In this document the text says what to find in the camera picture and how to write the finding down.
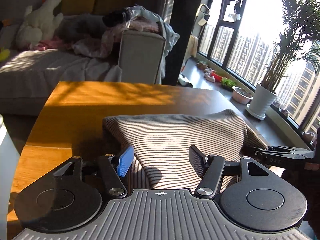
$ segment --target red bowl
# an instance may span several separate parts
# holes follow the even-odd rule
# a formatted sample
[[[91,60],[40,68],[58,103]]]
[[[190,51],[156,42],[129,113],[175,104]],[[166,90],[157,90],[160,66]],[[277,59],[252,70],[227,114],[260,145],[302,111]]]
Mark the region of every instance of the red bowl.
[[[216,73],[212,72],[210,74],[210,76],[214,77],[214,79],[216,80],[216,82],[221,82],[222,80],[222,76],[217,75]]]

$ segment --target sofa armrest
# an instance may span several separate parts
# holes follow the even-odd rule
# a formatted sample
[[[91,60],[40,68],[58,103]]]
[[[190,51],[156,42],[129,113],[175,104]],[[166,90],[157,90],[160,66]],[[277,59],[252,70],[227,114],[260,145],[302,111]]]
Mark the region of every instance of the sofa armrest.
[[[122,82],[156,84],[161,81],[160,62],[165,38],[149,32],[134,30],[122,34],[119,67]]]

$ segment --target white plush toy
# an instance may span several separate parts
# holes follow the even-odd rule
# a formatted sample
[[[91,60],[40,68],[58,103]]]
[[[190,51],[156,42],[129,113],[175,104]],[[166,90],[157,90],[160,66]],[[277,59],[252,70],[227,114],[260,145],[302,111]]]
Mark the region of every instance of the white plush toy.
[[[41,40],[51,40],[56,28],[63,20],[63,14],[53,16],[53,9],[61,0],[46,0],[42,6],[32,11],[32,6],[26,8],[24,22],[17,36],[16,45],[18,49],[33,49]]]

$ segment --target yellow pillow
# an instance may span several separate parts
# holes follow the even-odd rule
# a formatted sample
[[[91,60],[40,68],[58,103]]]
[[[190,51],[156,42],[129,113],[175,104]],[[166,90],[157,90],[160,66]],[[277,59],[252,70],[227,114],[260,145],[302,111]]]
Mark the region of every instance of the yellow pillow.
[[[136,0],[96,0],[93,14],[106,15],[124,7],[134,6]]]
[[[63,15],[79,15],[92,13],[95,0],[62,0]]]

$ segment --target white saucer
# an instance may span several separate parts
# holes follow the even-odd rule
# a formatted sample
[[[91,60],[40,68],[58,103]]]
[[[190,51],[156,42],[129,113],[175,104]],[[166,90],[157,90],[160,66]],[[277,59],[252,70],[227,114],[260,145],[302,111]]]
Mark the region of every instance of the white saucer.
[[[253,117],[255,117],[255,118],[259,119],[259,120],[264,120],[264,119],[265,119],[266,114],[257,115],[257,114],[255,114],[254,112],[252,112],[252,111],[250,110],[249,106],[250,106],[250,104],[247,104],[247,105],[245,106],[245,109],[248,111],[249,114],[251,114]]]

